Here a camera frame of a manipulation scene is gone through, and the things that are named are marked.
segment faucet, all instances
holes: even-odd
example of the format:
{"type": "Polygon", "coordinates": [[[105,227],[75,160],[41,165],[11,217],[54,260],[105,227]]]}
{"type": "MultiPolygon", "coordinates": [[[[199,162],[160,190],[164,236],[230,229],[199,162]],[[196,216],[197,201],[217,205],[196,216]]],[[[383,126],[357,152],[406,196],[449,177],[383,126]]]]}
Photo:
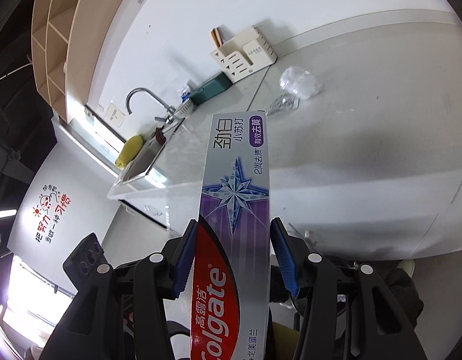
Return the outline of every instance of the faucet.
{"type": "Polygon", "coordinates": [[[131,111],[131,108],[129,106],[131,96],[138,92],[144,92],[148,94],[151,98],[153,98],[157,103],[161,104],[166,109],[166,117],[156,116],[154,120],[156,120],[157,122],[163,122],[165,124],[169,124],[174,121],[174,113],[176,112],[176,108],[174,108],[172,105],[166,104],[165,102],[163,102],[163,100],[161,100],[158,96],[156,96],[153,92],[146,88],[134,88],[130,93],[128,93],[126,97],[126,110],[128,111],[128,115],[131,115],[133,112],[131,111]]]}

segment blue crystal star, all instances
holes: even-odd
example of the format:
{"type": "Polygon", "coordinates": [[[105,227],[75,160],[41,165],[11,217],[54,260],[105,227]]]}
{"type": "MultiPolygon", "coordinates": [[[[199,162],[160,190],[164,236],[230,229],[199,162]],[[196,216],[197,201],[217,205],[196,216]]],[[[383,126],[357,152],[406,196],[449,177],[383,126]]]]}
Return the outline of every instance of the blue crystal star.
{"type": "Polygon", "coordinates": [[[221,200],[215,210],[227,207],[231,233],[236,229],[241,209],[251,212],[247,202],[267,199],[269,196],[268,190],[251,185],[251,180],[245,179],[241,161],[236,159],[233,173],[222,177],[220,185],[203,187],[203,194],[221,200]]]}

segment yellow object on sink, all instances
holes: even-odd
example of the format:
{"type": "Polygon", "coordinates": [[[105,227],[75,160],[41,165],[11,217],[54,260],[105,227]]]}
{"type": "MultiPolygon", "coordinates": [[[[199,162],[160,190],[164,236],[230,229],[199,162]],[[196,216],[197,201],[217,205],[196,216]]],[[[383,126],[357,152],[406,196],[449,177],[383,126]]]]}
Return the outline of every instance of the yellow object on sink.
{"type": "Polygon", "coordinates": [[[143,147],[143,144],[143,138],[140,135],[135,135],[134,137],[128,139],[114,164],[119,169],[123,169],[136,157],[136,155],[143,147]]]}

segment utensil holder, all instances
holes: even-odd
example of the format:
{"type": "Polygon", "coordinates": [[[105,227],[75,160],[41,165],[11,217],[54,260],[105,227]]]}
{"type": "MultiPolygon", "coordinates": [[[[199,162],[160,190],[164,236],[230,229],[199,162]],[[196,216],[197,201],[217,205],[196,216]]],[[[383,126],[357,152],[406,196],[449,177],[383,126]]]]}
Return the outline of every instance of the utensil holder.
{"type": "Polygon", "coordinates": [[[277,59],[256,27],[240,32],[210,55],[232,83],[275,63],[277,59]]]}

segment toothpaste box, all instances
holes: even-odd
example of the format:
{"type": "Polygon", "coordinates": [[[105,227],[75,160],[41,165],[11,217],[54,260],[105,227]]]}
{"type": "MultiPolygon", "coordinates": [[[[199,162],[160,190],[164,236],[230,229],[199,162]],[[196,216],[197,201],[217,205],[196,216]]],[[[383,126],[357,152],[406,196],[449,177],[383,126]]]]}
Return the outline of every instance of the toothpaste box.
{"type": "Polygon", "coordinates": [[[262,360],[269,307],[265,113],[213,117],[201,192],[191,360],[262,360]]]}

